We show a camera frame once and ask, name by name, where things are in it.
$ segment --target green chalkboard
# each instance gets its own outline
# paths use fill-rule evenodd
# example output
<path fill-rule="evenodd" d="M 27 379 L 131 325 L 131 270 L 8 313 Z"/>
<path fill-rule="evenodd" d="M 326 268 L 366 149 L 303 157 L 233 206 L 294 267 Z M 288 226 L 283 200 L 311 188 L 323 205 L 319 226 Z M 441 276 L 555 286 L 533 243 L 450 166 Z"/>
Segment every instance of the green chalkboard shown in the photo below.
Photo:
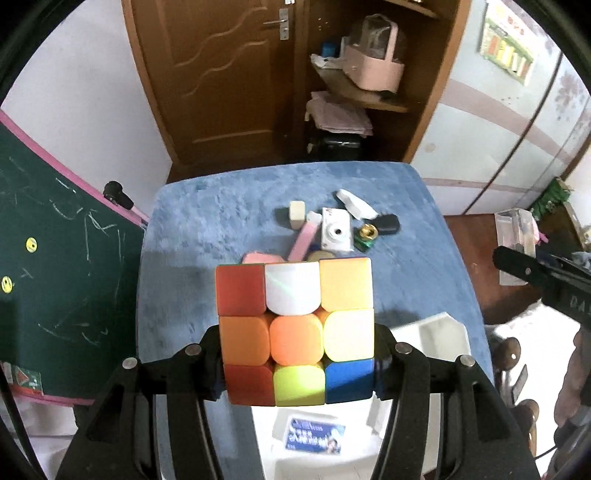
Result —
<path fill-rule="evenodd" d="M 35 372 L 45 395 L 93 399 L 135 355 L 143 236 L 0 124 L 0 361 L 22 369 L 15 383 Z"/>

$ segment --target metal screw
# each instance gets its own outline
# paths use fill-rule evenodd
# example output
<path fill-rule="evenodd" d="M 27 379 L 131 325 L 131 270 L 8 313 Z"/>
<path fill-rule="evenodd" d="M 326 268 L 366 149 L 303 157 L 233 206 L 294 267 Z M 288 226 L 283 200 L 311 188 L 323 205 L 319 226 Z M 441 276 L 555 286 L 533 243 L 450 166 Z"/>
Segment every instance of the metal screw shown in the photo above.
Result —
<path fill-rule="evenodd" d="M 471 355 L 462 355 L 460 357 L 460 363 L 464 365 L 464 367 L 473 367 L 476 365 L 476 360 Z"/>
<path fill-rule="evenodd" d="M 403 355 L 408 355 L 410 352 L 413 351 L 413 347 L 404 342 L 398 342 L 396 347 L 394 347 L 398 353 Z"/>
<path fill-rule="evenodd" d="M 201 345 L 199 345 L 198 343 L 192 343 L 191 345 L 187 346 L 187 348 L 185 349 L 185 353 L 188 356 L 199 355 L 201 353 Z"/>
<path fill-rule="evenodd" d="M 123 360 L 122 365 L 123 365 L 123 368 L 125 368 L 126 370 L 131 370 L 132 368 L 137 367 L 138 359 L 130 356 L 129 358 L 126 358 L 125 360 Z"/>

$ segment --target pink chalk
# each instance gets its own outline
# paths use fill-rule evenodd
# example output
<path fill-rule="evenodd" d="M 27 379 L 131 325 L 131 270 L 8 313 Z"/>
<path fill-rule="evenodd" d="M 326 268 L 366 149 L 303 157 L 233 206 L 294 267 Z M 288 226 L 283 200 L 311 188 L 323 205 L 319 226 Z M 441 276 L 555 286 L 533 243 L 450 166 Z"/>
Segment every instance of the pink chalk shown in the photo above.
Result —
<path fill-rule="evenodd" d="M 296 243 L 291 249 L 290 256 L 287 257 L 288 262 L 302 262 L 310 249 L 310 245 L 316 237 L 318 227 L 322 223 L 322 215 L 316 212 L 309 212 L 306 217 L 306 222 L 300 230 Z"/>

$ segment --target round yellow object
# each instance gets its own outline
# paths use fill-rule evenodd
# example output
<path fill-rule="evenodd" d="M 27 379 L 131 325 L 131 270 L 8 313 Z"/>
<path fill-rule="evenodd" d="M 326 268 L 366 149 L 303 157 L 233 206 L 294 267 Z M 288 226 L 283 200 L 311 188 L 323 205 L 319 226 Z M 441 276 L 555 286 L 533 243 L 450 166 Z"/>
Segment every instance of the round yellow object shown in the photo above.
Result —
<path fill-rule="evenodd" d="M 2 278 L 2 291 L 7 294 L 12 291 L 12 280 L 10 277 Z"/>
<path fill-rule="evenodd" d="M 378 237 L 378 229 L 369 223 L 366 223 L 359 229 L 359 236 L 363 240 L 375 240 Z"/>
<path fill-rule="evenodd" d="M 334 258 L 334 257 L 336 257 L 336 255 L 334 253 L 327 252 L 324 250 L 317 250 L 316 252 L 312 252 L 310 255 L 308 255 L 308 258 L 306 258 L 306 261 L 317 262 L 318 260 L 328 260 L 329 258 Z"/>
<path fill-rule="evenodd" d="M 27 239 L 27 250 L 32 254 L 37 251 L 37 240 L 33 237 Z"/>

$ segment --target white tissue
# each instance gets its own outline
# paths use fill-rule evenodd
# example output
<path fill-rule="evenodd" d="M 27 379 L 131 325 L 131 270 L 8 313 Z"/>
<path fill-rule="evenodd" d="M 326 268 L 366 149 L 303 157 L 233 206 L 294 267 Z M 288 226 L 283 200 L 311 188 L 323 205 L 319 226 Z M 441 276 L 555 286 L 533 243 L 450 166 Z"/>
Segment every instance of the white tissue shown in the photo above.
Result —
<path fill-rule="evenodd" d="M 356 197 L 347 190 L 340 189 L 336 193 L 336 196 L 341 202 L 345 204 L 347 211 L 357 220 L 373 220 L 378 216 L 378 212 L 376 212 L 369 203 L 365 202 L 359 197 Z"/>

